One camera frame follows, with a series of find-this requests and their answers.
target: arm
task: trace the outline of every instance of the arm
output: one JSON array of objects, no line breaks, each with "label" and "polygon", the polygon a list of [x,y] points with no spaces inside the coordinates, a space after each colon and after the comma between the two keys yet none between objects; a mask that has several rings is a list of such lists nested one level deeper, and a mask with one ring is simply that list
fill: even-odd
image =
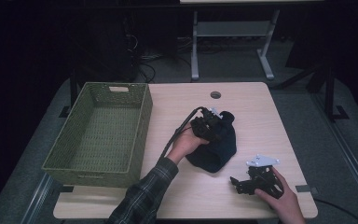
[{"label": "arm", "polygon": [[255,194],[276,211],[279,219],[284,224],[305,224],[296,194],[289,188],[284,177],[274,167],[272,167],[272,170],[282,183],[283,196],[275,199],[261,189],[256,189]]},{"label": "arm", "polygon": [[184,131],[175,139],[166,158],[138,183],[126,192],[126,197],[113,211],[107,223],[154,223],[161,200],[168,186],[179,172],[177,164],[200,144],[208,141],[193,134],[187,124]]}]

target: metal floor strip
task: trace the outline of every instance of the metal floor strip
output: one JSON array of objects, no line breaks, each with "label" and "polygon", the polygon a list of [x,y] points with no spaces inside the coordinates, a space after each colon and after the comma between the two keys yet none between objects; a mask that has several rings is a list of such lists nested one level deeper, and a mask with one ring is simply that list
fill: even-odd
[{"label": "metal floor strip", "polygon": [[329,127],[332,134],[337,139],[337,142],[341,148],[341,152],[343,154],[345,162],[348,164],[357,184],[358,184],[358,161],[356,160],[355,156],[353,155],[350,146],[345,141],[345,138],[342,136],[341,130],[337,127],[334,122],[326,116],[324,113],[324,101],[321,99],[320,96],[316,94],[311,95],[311,99],[313,103],[315,103],[322,114],[322,118],[324,119],[325,123]]},{"label": "metal floor strip", "polygon": [[48,194],[48,190],[51,187],[53,179],[50,175],[44,173],[42,179],[39,182],[39,185],[34,191],[33,198],[28,205],[27,211],[24,214],[24,217],[21,220],[21,224],[31,224],[36,220],[37,215],[40,212],[40,209],[43,205],[43,202],[46,199],[46,195]]}]

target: plaid shirt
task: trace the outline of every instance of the plaid shirt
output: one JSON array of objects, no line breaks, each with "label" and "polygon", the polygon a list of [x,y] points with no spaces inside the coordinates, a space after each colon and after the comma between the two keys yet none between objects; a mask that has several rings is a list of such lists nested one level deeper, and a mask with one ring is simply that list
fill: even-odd
[{"label": "plaid shirt", "polygon": [[155,223],[162,197],[178,172],[176,164],[170,159],[159,161],[138,184],[127,189],[126,197],[107,223]]}]

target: green woven basket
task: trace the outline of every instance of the green woven basket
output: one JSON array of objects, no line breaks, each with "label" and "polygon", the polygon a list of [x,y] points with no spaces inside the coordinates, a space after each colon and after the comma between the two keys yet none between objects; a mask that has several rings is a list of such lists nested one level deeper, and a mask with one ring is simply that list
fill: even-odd
[{"label": "green woven basket", "polygon": [[136,183],[152,106],[147,84],[86,83],[42,169],[65,185]]}]

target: hand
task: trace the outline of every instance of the hand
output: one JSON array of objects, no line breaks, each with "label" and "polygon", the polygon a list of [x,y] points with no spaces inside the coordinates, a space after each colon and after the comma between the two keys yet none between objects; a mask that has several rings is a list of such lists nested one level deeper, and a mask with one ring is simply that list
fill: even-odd
[{"label": "hand", "polygon": [[283,196],[275,199],[261,189],[256,189],[255,194],[276,211],[279,219],[284,224],[305,224],[297,195],[289,188],[284,177],[274,167],[272,167],[272,171],[282,183]]},{"label": "hand", "polygon": [[199,145],[208,143],[209,141],[194,135],[193,130],[191,130],[191,125],[188,123],[174,140],[167,158],[178,164],[185,155],[192,153]]}]

